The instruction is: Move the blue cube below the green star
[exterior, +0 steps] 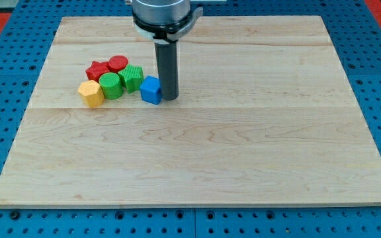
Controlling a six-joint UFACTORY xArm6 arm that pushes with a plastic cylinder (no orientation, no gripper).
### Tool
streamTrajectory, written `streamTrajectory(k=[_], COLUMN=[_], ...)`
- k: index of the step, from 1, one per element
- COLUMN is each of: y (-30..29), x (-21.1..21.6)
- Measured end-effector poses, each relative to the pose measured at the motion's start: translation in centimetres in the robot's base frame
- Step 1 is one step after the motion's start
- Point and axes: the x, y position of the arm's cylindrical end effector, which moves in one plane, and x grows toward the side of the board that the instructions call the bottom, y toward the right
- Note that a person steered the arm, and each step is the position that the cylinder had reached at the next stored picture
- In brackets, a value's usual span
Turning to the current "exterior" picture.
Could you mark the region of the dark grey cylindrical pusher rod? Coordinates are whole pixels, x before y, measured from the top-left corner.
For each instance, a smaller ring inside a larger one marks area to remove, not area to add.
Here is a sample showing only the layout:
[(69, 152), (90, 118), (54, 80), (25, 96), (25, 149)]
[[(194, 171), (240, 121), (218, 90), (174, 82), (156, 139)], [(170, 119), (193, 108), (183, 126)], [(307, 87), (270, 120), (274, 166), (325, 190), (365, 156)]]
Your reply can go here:
[(177, 44), (154, 45), (162, 97), (175, 100), (179, 96)]

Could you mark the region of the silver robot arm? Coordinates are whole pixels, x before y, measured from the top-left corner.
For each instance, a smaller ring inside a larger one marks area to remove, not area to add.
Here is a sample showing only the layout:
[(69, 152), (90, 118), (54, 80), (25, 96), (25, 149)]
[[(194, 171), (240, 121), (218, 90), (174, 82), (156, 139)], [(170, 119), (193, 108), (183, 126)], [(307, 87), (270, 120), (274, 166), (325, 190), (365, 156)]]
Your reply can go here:
[(161, 95), (165, 100), (179, 96), (177, 42), (203, 16), (202, 7), (191, 8), (190, 0), (132, 0), (136, 30), (155, 46)]

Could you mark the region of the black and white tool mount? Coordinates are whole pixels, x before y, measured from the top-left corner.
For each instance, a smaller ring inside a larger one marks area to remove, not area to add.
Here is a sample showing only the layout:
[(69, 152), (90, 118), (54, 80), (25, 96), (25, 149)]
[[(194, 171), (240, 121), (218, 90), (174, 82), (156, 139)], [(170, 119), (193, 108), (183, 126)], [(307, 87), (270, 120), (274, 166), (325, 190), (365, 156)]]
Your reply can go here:
[(190, 11), (184, 18), (178, 22), (164, 25), (155, 25), (144, 22), (139, 19), (135, 13), (133, 13), (133, 21), (135, 29), (144, 38), (151, 40), (157, 44), (172, 44), (177, 42), (180, 38), (187, 35), (198, 18), (203, 15), (203, 8), (198, 7), (193, 11)]

